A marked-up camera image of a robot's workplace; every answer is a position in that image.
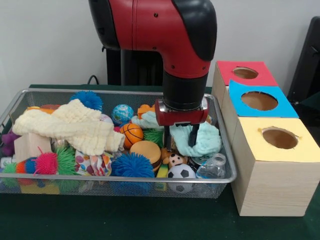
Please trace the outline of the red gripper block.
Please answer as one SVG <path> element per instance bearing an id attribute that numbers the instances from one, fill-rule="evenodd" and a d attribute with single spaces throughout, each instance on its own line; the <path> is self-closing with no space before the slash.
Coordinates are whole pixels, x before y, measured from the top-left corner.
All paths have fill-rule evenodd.
<path id="1" fill-rule="evenodd" d="M 200 124 L 206 121 L 209 112 L 209 104 L 206 98 L 203 98 L 200 107 L 194 110 L 173 110 L 168 108 L 162 99 L 157 99 L 154 107 L 156 121 L 159 126 L 164 127 L 163 146 L 167 151 L 172 150 L 172 136 L 169 126 L 173 125 L 192 125 L 188 145 L 193 147 L 196 144 Z"/>

